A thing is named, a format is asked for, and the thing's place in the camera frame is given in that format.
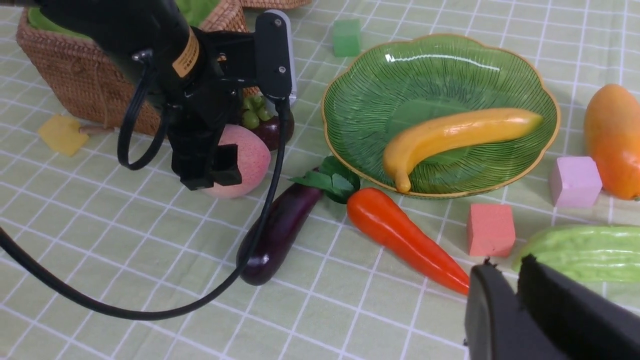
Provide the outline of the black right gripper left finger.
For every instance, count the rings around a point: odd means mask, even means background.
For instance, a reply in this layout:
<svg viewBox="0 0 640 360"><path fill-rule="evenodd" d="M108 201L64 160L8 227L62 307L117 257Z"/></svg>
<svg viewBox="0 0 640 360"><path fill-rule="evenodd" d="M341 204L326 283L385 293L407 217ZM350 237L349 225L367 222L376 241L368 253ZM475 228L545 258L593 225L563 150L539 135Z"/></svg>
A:
<svg viewBox="0 0 640 360"><path fill-rule="evenodd" d="M544 335L489 259L471 269L464 328L471 360L568 358Z"/></svg>

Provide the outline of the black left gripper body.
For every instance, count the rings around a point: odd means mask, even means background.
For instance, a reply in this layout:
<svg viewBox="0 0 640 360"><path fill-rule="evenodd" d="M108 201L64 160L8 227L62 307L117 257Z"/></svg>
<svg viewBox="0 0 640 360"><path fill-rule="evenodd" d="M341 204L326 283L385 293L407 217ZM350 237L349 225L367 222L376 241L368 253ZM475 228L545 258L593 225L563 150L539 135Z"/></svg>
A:
<svg viewBox="0 0 640 360"><path fill-rule="evenodd" d="M214 151L236 118L240 91L256 84L251 32L174 27L165 32L167 104L179 114L167 126L175 151Z"/></svg>

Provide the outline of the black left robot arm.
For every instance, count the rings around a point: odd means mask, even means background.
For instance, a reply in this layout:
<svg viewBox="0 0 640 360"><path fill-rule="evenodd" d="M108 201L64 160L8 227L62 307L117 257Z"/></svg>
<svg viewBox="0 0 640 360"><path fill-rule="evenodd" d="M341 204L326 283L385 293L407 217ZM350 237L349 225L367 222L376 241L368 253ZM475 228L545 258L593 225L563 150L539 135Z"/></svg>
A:
<svg viewBox="0 0 640 360"><path fill-rule="evenodd" d="M240 109L240 92L256 84L255 39L191 27L173 0L3 0L37 8L56 25L92 39L135 84L118 136L118 161L147 166L164 139L172 169L196 191L242 182L237 145L220 145ZM144 101L160 113L147 151L130 161L130 142Z"/></svg>

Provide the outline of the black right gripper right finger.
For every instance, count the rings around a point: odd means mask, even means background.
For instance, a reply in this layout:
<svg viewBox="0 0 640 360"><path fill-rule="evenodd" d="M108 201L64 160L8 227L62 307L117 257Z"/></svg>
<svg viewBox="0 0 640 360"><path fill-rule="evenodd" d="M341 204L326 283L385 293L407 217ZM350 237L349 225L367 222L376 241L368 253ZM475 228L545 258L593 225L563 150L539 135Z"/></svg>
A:
<svg viewBox="0 0 640 360"><path fill-rule="evenodd" d="M572 360L637 360L639 317L566 275L521 260L518 295L544 335Z"/></svg>

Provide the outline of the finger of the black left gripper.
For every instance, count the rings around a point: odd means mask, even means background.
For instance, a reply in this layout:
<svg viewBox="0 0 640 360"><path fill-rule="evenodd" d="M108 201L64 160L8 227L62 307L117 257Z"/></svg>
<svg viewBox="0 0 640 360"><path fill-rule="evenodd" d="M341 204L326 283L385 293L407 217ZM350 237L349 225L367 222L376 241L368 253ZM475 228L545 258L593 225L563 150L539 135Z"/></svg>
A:
<svg viewBox="0 0 640 360"><path fill-rule="evenodd" d="M206 129L171 126L171 170L190 191L214 185L210 153L214 133Z"/></svg>
<svg viewBox="0 0 640 360"><path fill-rule="evenodd" d="M212 177L220 186L234 186L242 183L242 173L238 167L238 144L218 145L212 158Z"/></svg>

